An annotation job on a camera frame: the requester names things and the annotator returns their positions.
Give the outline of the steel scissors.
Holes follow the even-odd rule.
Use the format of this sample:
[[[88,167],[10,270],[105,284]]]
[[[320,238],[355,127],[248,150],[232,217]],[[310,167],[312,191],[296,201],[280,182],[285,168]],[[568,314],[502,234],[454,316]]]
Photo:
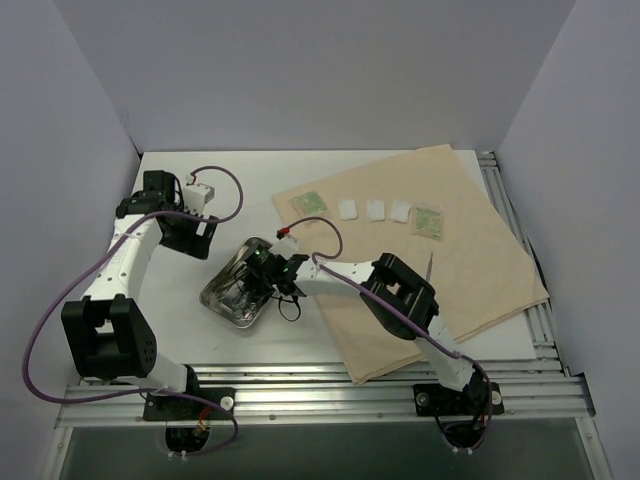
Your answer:
[[[240,321],[249,321],[255,315],[256,302],[251,295],[241,294],[234,299],[233,315]]]
[[[244,299],[238,304],[236,317],[241,321],[252,321],[260,312],[261,308],[262,303],[260,300]]]

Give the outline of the green gauze packet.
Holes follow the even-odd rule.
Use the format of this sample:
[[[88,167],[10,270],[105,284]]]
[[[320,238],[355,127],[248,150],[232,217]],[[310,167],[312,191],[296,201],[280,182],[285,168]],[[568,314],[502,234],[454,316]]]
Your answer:
[[[298,219],[318,220],[329,217],[329,209],[321,195],[311,190],[289,200]]]
[[[444,214],[436,207],[416,204],[411,210],[411,233],[416,236],[441,240]]]

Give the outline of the white gauze pad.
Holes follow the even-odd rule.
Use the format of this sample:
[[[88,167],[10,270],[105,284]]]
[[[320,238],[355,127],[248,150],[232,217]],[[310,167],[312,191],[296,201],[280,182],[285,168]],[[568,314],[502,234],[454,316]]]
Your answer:
[[[391,206],[389,218],[393,222],[406,224],[409,221],[409,215],[412,204],[410,202],[395,200]]]
[[[381,222],[386,219],[385,202],[383,200],[372,199],[366,203],[367,219],[370,222]]]
[[[338,202],[338,211],[342,221],[351,221],[358,218],[357,204],[354,200],[340,200]]]

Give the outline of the stainless steel tray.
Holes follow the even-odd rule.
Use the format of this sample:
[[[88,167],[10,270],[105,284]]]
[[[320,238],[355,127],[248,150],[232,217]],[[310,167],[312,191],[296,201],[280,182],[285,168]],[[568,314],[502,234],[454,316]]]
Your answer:
[[[244,265],[244,262],[243,262],[244,254],[247,252],[249,248],[257,245],[264,245],[267,249],[269,249],[272,246],[270,242],[268,242],[267,240],[261,237],[257,237],[257,236],[249,237],[240,245],[237,251],[231,256],[231,258],[227,261],[227,263],[224,265],[224,267],[221,270],[223,270],[224,268],[230,268],[231,266],[235,266],[238,264]],[[264,297],[255,296],[254,294],[246,290],[244,287],[242,292],[233,291],[233,292],[227,292],[226,294],[223,294],[223,295],[219,295],[214,291],[215,277],[218,274],[219,273],[217,273],[214,276],[214,278],[210,280],[208,284],[204,287],[204,289],[201,291],[199,296],[200,303],[204,307],[206,307],[208,310],[213,312],[215,315],[217,315],[223,320],[226,320],[237,329],[251,328],[256,322],[256,320],[259,318],[260,314],[264,310],[267,303],[270,301],[271,296],[264,296]],[[262,308],[260,312],[252,321],[249,321],[249,322],[240,321],[239,319],[236,319],[233,315],[232,305],[233,305],[234,299],[241,294],[251,295],[254,301],[260,300],[262,303]]]

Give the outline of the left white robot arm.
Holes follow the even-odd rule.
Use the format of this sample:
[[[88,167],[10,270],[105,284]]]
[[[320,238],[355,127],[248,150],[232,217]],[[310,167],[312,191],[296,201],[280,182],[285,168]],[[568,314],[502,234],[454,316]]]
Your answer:
[[[83,297],[66,302],[61,312],[81,376],[169,391],[166,408],[179,419],[190,419],[200,411],[202,395],[189,385],[187,367],[160,353],[137,301],[157,247],[207,258],[216,226],[203,211],[213,198],[211,186],[181,185],[174,174],[163,170],[146,172],[141,190],[116,209],[113,255]]]

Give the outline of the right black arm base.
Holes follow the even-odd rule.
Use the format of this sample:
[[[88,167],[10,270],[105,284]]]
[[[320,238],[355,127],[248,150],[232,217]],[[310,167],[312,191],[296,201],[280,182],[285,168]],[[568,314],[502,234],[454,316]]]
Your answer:
[[[416,415],[419,417],[474,417],[489,413],[488,393],[492,393],[491,405],[493,415],[503,415],[505,407],[500,387],[491,383],[474,380],[462,391],[454,391],[440,384],[414,384],[412,387]]]

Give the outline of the steel tweezers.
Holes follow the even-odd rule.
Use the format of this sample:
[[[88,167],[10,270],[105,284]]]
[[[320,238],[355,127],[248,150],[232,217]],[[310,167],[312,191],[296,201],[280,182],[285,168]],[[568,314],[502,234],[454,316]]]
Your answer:
[[[224,268],[215,277],[214,291],[219,295],[233,291],[242,292],[244,274],[245,266],[243,264]]]

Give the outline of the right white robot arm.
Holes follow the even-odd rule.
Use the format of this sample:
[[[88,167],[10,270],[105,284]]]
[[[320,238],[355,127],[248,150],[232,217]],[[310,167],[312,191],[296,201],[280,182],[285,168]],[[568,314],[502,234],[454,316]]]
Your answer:
[[[413,342],[434,368],[444,400],[455,412],[469,411],[480,400],[471,380],[472,361],[439,316],[434,287],[397,256],[384,253],[372,262],[320,261],[314,256],[284,253],[277,245],[250,248],[243,255],[251,289],[300,297],[357,298],[390,335]]]

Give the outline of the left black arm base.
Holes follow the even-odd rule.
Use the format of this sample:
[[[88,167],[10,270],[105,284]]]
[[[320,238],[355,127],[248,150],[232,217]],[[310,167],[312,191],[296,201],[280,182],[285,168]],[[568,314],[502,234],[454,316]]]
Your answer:
[[[233,411],[236,390],[231,387],[204,388],[192,396],[215,403],[225,411]],[[142,418],[145,421],[227,420],[229,415],[193,400],[174,396],[148,395]]]

